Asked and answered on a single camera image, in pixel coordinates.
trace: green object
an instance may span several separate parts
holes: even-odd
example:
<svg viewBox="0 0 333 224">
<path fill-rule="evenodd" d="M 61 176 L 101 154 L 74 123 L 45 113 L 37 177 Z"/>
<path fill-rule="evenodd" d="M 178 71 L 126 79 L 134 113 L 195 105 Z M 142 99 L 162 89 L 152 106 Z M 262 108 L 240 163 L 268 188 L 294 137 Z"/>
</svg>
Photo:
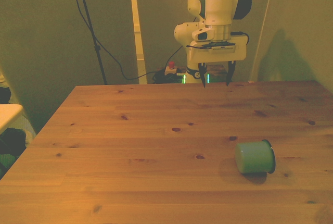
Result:
<svg viewBox="0 0 333 224">
<path fill-rule="evenodd" d="M 235 158 L 241 173 L 273 173 L 275 171 L 275 155 L 268 140 L 238 143 Z"/>
</svg>

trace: wood grain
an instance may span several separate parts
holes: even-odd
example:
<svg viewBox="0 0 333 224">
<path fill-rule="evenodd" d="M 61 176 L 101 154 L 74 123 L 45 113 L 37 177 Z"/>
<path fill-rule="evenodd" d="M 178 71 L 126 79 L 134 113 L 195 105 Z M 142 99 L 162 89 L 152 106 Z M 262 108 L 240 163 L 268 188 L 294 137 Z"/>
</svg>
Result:
<svg viewBox="0 0 333 224">
<path fill-rule="evenodd" d="M 276 171 L 242 175 L 240 142 Z M 316 82 L 76 87 L 0 181 L 0 223 L 333 223 Z"/>
</svg>

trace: wood knot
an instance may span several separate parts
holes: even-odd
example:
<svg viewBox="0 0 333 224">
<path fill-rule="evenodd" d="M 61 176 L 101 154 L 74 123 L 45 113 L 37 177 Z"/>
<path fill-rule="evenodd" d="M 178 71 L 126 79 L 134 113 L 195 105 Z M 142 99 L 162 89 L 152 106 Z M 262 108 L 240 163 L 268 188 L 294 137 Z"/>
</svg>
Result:
<svg viewBox="0 0 333 224">
<path fill-rule="evenodd" d="M 259 117 L 268 117 L 268 115 L 266 115 L 263 111 L 255 110 L 254 112 Z"/>
<path fill-rule="evenodd" d="M 298 97 L 298 99 L 301 101 L 301 102 L 308 102 L 306 99 L 304 99 L 304 98 L 301 98 L 301 97 Z"/>
<path fill-rule="evenodd" d="M 203 155 L 196 155 L 196 159 L 205 159 Z"/>
<path fill-rule="evenodd" d="M 96 207 L 94 207 L 94 213 L 98 213 L 99 211 L 101 211 L 102 206 L 98 205 Z"/>
</svg>

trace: cable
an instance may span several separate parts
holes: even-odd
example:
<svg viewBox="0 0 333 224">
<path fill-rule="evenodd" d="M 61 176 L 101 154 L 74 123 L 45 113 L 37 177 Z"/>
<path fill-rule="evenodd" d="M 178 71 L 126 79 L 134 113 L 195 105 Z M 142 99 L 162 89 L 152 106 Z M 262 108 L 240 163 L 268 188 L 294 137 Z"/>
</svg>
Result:
<svg viewBox="0 0 333 224">
<path fill-rule="evenodd" d="M 85 22 L 85 24 L 87 25 L 87 27 L 88 27 L 88 29 L 91 31 L 91 28 L 90 28 L 90 26 L 89 26 L 89 24 L 87 23 L 87 21 L 86 21 L 86 19 L 84 18 L 84 16 L 83 16 L 83 14 L 82 14 L 82 12 L 81 12 L 81 9 L 80 9 L 80 4 L 79 4 L 79 0 L 76 0 L 76 4 L 77 4 L 77 6 L 78 6 L 78 9 L 79 9 L 79 12 L 80 12 L 80 15 L 81 15 L 81 17 L 83 18 L 83 20 L 84 20 L 84 22 Z M 139 77 L 135 77 L 135 78 L 127 78 L 126 76 L 125 76 L 125 74 L 124 74 L 124 72 L 123 72 L 123 68 L 122 68 L 122 66 L 121 66 L 121 64 L 118 62 L 118 60 L 101 44 L 101 42 L 98 40 L 98 38 L 95 36 L 95 39 L 96 39 L 96 41 L 99 43 L 99 45 L 113 58 L 113 60 L 114 61 L 116 61 L 116 63 L 119 65 L 119 67 L 120 67 L 120 71 L 121 71 L 121 73 L 122 73 L 122 75 L 123 75 L 123 77 L 126 79 L 126 80 L 135 80 L 135 79 L 139 79 L 139 78 L 141 78 L 141 77 L 144 77 L 144 76 L 146 76 L 146 75 L 148 75 L 148 74 L 150 74 L 150 73 L 156 73 L 156 71 L 152 71 L 152 72 L 148 72 L 148 73 L 146 73 L 146 74 L 143 74 L 142 76 L 139 76 Z"/>
<path fill-rule="evenodd" d="M 77 6 L 78 6 L 78 9 L 79 9 L 79 12 L 80 12 L 80 15 L 81 15 L 81 17 L 83 18 L 83 20 L 84 20 L 84 22 L 85 22 L 85 24 L 87 25 L 87 27 L 88 27 L 88 29 L 91 31 L 91 29 L 90 29 L 90 26 L 89 26 L 89 24 L 87 23 L 87 21 L 86 21 L 86 19 L 84 18 L 84 16 L 83 16 L 83 14 L 82 14 L 82 12 L 81 12 L 81 9 L 80 9 L 80 4 L 79 4 L 79 0 L 76 0 L 76 4 L 77 4 Z M 118 60 L 101 44 L 101 42 L 98 40 L 98 38 L 95 36 L 95 39 L 96 39 L 96 41 L 99 43 L 99 45 L 113 58 L 113 60 L 119 65 L 119 67 L 120 67 L 120 71 L 121 71 L 121 74 L 123 75 L 123 77 L 126 79 L 126 80 L 136 80 L 136 79 L 139 79 L 139 78 L 141 78 L 141 77 L 144 77 L 144 76 L 146 76 L 146 75 L 148 75 L 148 74 L 151 74 L 151 73 L 155 73 L 156 75 L 157 74 L 159 74 L 159 72 L 161 72 L 162 70 L 163 70 L 163 75 L 164 75 L 164 72 L 165 72 L 165 69 L 166 69 L 166 67 L 167 67 L 167 65 L 168 65 L 168 62 L 170 61 L 170 59 L 182 48 L 182 46 L 179 48 L 179 49 L 177 49 L 171 56 L 170 56 L 170 58 L 168 59 L 168 61 L 166 62 L 166 64 L 165 64 L 165 68 L 164 69 L 162 69 L 162 70 L 160 70 L 160 71 L 151 71 L 151 72 L 148 72 L 148 73 L 146 73 L 146 74 L 143 74 L 143 75 L 141 75 L 141 76 L 139 76 L 139 77 L 135 77 L 135 78 L 127 78 L 126 76 L 125 76 L 125 74 L 124 74 L 124 72 L 123 72 L 123 68 L 122 68 L 122 66 L 121 66 L 121 64 L 118 62 Z"/>
</svg>

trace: red button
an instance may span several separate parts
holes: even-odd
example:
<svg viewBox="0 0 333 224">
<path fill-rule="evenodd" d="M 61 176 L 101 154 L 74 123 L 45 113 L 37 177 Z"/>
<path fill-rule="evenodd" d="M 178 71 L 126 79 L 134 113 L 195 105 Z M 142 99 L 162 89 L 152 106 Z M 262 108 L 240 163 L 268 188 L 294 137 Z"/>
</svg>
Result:
<svg viewBox="0 0 333 224">
<path fill-rule="evenodd" d="M 169 69 L 174 69 L 175 68 L 175 62 L 174 61 L 170 61 L 169 62 Z"/>
</svg>

